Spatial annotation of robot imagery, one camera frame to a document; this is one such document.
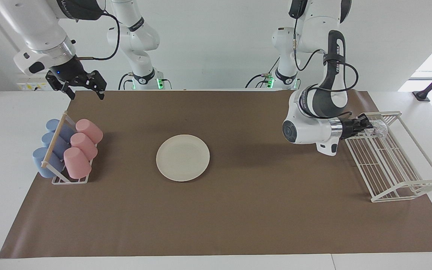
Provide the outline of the brown table mat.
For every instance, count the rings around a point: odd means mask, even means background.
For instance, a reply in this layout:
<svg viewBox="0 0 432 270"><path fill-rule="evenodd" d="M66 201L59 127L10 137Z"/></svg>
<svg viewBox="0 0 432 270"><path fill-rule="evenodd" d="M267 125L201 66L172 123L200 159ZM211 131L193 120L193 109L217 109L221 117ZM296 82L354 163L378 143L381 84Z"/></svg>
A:
<svg viewBox="0 0 432 270"><path fill-rule="evenodd" d="M89 182L37 175L0 258L432 252L432 202L372 203L345 144L293 145L289 91L77 93L67 109L103 131ZM198 178L156 165L189 134L209 147Z"/></svg>

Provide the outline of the white wall socket box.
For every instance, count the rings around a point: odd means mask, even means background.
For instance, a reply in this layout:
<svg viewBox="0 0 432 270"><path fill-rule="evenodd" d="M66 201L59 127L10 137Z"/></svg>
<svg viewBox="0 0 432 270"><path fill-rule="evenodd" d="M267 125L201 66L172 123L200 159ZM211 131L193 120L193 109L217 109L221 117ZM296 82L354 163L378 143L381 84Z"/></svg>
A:
<svg viewBox="0 0 432 270"><path fill-rule="evenodd" d="M26 81L17 82L17 87L21 91L52 91L53 89L49 86L47 82L41 81Z"/></svg>

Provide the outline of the pink plastic cup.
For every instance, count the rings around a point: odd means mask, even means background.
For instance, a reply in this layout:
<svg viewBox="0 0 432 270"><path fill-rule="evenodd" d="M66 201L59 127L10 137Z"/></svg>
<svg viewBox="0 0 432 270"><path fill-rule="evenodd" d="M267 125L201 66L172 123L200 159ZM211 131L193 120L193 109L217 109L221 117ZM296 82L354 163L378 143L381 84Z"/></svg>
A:
<svg viewBox="0 0 432 270"><path fill-rule="evenodd" d="M77 132L83 133L88 136L95 145L100 143L101 140L103 140L103 131L87 118L83 118L77 121L75 127Z"/></svg>
<svg viewBox="0 0 432 270"><path fill-rule="evenodd" d="M98 154L98 149L93 141L84 133L75 133L70 138L72 147L79 148L90 161Z"/></svg>
<svg viewBox="0 0 432 270"><path fill-rule="evenodd" d="M92 170L88 159L82 150L77 147L70 147L65 150L63 159L67 172L72 179L85 178Z"/></svg>

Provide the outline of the cup rack with wooden bar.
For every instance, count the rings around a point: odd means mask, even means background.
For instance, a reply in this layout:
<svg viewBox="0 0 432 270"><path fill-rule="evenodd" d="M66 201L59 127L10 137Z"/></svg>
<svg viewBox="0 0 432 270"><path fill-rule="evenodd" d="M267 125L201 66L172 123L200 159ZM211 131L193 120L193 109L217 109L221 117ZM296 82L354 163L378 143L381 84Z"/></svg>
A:
<svg viewBox="0 0 432 270"><path fill-rule="evenodd" d="M62 130L62 127L64 125L67 125L69 128L72 128L72 130L76 131L76 123L70 116L68 115L68 111L64 111L62 113L61 118L58 120L58 125L56 127L56 130L54 131L54 135L51 139L51 142L48 146L48 150L45 153L45 156L43 160L41 161L41 168L42 169L48 169L53 173L53 178L51 178L51 183L53 185L78 185L78 184L84 184L89 182L90 176L87 175L84 178L81 179L72 179L70 177L67 177L69 173L63 174L62 172L66 169L65 161L62 159L60 160L60 163L62 164L62 170L59 171L56 169L53 164L50 162L51 157L54 155L54 148L58 141L58 136L60 135L60 132Z"/></svg>

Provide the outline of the cream round plate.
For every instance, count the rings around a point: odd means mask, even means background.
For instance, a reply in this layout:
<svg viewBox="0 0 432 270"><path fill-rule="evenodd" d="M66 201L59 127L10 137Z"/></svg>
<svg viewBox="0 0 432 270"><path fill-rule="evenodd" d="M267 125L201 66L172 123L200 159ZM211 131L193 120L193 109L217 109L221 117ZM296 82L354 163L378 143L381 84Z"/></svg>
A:
<svg viewBox="0 0 432 270"><path fill-rule="evenodd" d="M197 179L206 171L209 163L209 147L199 137L189 134L170 137L156 153L159 172L175 182Z"/></svg>

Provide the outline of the blue plastic cup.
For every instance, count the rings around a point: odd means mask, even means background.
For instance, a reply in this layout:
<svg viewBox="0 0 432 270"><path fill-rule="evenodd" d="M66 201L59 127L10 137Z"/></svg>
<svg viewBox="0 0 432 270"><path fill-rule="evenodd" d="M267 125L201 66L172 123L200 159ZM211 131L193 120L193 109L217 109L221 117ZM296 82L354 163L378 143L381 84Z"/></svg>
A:
<svg viewBox="0 0 432 270"><path fill-rule="evenodd" d="M42 162L45 158L47 150L48 150L47 147L37 148L33 152L32 157L33 157L34 164L36 165L40 175L43 178L49 179L49 178L55 177L56 175L52 171L50 171L48 168L42 168ZM64 170L63 162L53 152L50 155L49 163L60 173Z"/></svg>
<svg viewBox="0 0 432 270"><path fill-rule="evenodd" d="M49 132L53 132L53 133L55 133L55 131L56 131L58 125L59 125L59 120L56 119L56 118L53 118L53 119L47 121L47 123L46 123L46 129L47 129ZM64 123L64 124L62 125L62 128L61 128L60 132L59 132L59 136L60 136L63 140L65 140L67 143L70 143L70 142L71 142L71 137L72 137L75 133L76 133L76 132L73 130L73 128L72 128L70 125L68 125L67 123Z"/></svg>
<svg viewBox="0 0 432 270"><path fill-rule="evenodd" d="M70 148L70 145L61 136L55 136L54 132L45 133L41 138L42 145L43 147L49 148L53 138L55 138L55 144L52 151L60 160L63 160L64 153Z"/></svg>

